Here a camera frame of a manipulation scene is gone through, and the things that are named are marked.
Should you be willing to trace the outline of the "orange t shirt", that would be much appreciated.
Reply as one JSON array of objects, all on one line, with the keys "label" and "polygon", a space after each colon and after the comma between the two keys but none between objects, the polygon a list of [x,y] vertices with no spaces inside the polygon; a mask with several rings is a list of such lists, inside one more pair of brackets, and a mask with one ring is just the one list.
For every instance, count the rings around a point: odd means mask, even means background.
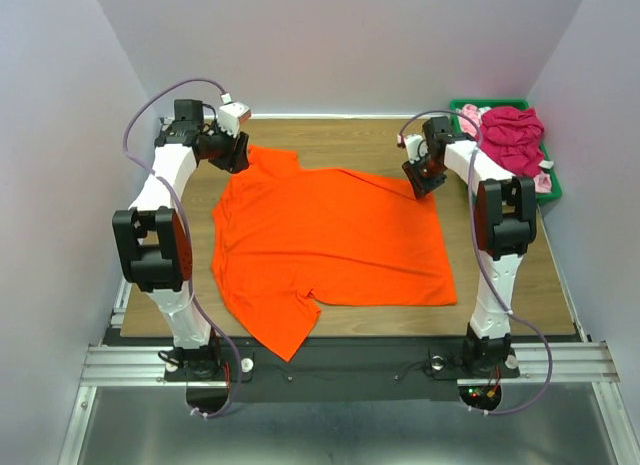
[{"label": "orange t shirt", "polygon": [[408,182],[305,169],[252,146],[213,209],[211,270],[226,308],[290,360],[321,305],[441,307],[457,293],[436,202]]}]

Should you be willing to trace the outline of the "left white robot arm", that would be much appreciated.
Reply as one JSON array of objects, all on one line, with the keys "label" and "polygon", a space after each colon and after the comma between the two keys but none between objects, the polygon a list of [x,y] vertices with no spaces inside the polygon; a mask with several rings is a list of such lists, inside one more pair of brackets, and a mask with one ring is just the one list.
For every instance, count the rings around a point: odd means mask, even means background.
[{"label": "left white robot arm", "polygon": [[180,199],[201,161],[231,174],[247,168],[249,136],[241,126],[251,111],[229,95],[211,121],[204,116],[207,108],[200,100],[175,100],[173,120],[154,141],[141,192],[112,218],[124,279],[156,304],[172,333],[172,349],[160,355],[171,380],[214,379],[223,371],[217,334],[189,287],[193,252]]}]

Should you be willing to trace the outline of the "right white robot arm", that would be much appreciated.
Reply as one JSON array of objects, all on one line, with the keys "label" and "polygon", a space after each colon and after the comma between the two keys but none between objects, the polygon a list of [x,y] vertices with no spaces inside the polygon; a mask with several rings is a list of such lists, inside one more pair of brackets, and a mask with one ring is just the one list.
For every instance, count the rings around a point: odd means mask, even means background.
[{"label": "right white robot arm", "polygon": [[463,369],[482,375],[511,354],[512,296],[517,272],[537,236],[532,179],[507,171],[481,150],[476,135],[455,132],[446,116],[429,116],[419,134],[401,130],[397,146],[407,153],[402,168],[418,199],[443,185],[451,171],[470,194],[472,245],[480,270],[476,305],[460,351]]}]

